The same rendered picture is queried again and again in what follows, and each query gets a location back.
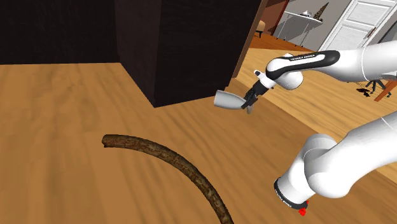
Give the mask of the dark wooden cabinet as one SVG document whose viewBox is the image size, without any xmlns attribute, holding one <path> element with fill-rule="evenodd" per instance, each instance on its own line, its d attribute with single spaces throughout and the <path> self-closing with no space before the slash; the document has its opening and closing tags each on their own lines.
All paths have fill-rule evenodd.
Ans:
<svg viewBox="0 0 397 224">
<path fill-rule="evenodd" d="M 263 0 L 115 0 L 120 63 L 153 107 L 228 86 Z"/>
</svg>

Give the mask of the white panel door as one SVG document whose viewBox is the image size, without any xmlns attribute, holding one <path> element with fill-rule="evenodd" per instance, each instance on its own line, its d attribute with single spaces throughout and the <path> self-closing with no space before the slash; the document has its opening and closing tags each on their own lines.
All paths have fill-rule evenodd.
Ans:
<svg viewBox="0 0 397 224">
<path fill-rule="evenodd" d="M 395 11 L 397 0 L 352 0 L 319 50 L 367 46 Z"/>
</svg>

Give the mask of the white side table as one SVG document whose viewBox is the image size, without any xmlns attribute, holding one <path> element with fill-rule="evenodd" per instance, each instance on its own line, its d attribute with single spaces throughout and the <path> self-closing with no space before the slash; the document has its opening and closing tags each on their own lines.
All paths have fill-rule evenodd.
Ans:
<svg viewBox="0 0 397 224">
<path fill-rule="evenodd" d="M 334 22 L 327 6 L 319 19 L 314 15 L 327 1 L 314 3 L 314 6 L 298 6 L 299 0 L 290 2 L 275 26 L 273 36 L 297 46 L 318 50 L 331 31 Z"/>
</svg>

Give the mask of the brown curved carved stick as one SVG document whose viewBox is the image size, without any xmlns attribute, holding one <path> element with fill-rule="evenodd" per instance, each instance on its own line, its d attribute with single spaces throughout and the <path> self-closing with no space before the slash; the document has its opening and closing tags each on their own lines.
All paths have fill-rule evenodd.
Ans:
<svg viewBox="0 0 397 224">
<path fill-rule="evenodd" d="M 221 199 L 219 193 L 210 181 L 185 157 L 170 148 L 156 142 L 136 136 L 106 134 L 102 138 L 105 148 L 125 148 L 140 151 L 170 164 L 182 172 L 202 192 L 210 203 L 221 224 L 235 224 Z"/>
</svg>

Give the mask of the white cup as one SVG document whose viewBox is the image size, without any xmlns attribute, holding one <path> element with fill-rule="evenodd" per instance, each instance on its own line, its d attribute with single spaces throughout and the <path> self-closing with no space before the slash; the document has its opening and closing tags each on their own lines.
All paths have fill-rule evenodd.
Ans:
<svg viewBox="0 0 397 224">
<path fill-rule="evenodd" d="M 238 95 L 222 90 L 217 90 L 214 96 L 214 106 L 223 109 L 246 109 L 247 114 L 252 112 L 253 104 L 256 101 L 257 98 L 255 97 L 247 101 Z"/>
</svg>

